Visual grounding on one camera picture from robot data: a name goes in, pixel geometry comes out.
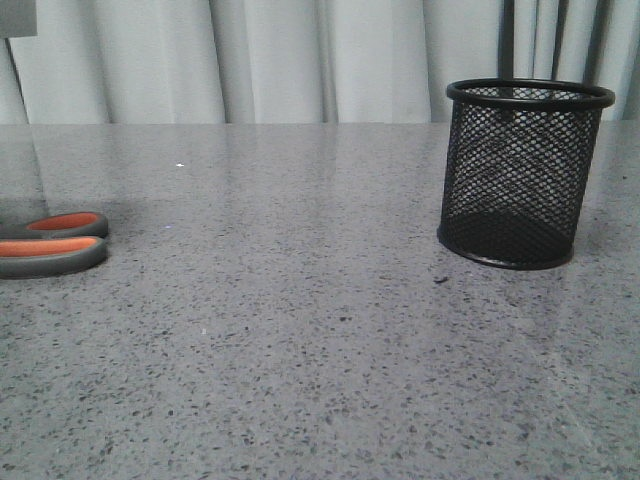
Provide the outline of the orange and grey scissors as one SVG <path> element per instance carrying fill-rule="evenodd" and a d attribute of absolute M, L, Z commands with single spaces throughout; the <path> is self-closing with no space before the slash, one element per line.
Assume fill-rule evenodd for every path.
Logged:
<path fill-rule="evenodd" d="M 1 277 L 57 276 L 94 267 L 107 257 L 107 218 L 74 212 L 1 227 Z"/>

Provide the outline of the black mesh pen bucket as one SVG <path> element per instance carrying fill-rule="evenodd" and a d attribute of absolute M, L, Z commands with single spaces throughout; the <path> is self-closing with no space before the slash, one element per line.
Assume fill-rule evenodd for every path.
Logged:
<path fill-rule="evenodd" d="M 603 111 L 613 91 L 540 79 L 471 79 L 452 102 L 437 235 L 485 265 L 568 262 Z"/>

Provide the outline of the grey curtain backdrop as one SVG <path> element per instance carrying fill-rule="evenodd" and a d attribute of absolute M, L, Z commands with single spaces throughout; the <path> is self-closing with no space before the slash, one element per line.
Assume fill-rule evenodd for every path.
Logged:
<path fill-rule="evenodd" d="M 1 38 L 5 124 L 446 121 L 499 77 L 503 1 L 36 1 Z M 639 5 L 610 1 L 609 120 L 639 115 Z"/>

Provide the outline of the black metal stand frame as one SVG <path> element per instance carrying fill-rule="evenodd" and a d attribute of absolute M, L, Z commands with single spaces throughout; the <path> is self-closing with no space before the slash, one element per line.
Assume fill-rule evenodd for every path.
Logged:
<path fill-rule="evenodd" d="M 503 1 L 498 76 L 609 86 L 610 1 Z"/>

